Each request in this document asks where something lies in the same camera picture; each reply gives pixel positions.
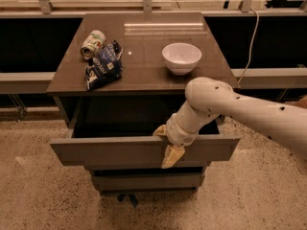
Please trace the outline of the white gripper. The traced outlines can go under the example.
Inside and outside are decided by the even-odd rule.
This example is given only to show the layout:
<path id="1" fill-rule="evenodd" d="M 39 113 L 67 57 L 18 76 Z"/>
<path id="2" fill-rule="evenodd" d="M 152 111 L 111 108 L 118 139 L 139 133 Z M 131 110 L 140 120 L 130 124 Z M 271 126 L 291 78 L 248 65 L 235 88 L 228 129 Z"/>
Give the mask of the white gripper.
<path id="1" fill-rule="evenodd" d="M 199 135 L 199 124 L 187 115 L 174 113 L 167 121 L 166 126 L 159 126 L 154 136 L 166 136 L 172 145 L 165 150 L 161 168 L 172 168 L 185 153 L 184 146 L 190 146 Z"/>

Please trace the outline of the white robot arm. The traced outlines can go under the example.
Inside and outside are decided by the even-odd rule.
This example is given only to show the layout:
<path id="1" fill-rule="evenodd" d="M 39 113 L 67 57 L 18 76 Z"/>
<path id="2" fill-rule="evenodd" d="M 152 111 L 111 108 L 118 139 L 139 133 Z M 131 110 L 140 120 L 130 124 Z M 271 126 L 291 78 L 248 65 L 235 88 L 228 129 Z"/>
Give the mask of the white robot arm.
<path id="1" fill-rule="evenodd" d="M 161 167 L 173 167 L 185 148 L 199 136 L 200 129 L 220 115 L 307 158 L 306 107 L 244 96 L 234 92 L 226 82 L 198 77 L 187 83 L 185 102 L 179 111 L 153 132 L 169 141 Z"/>

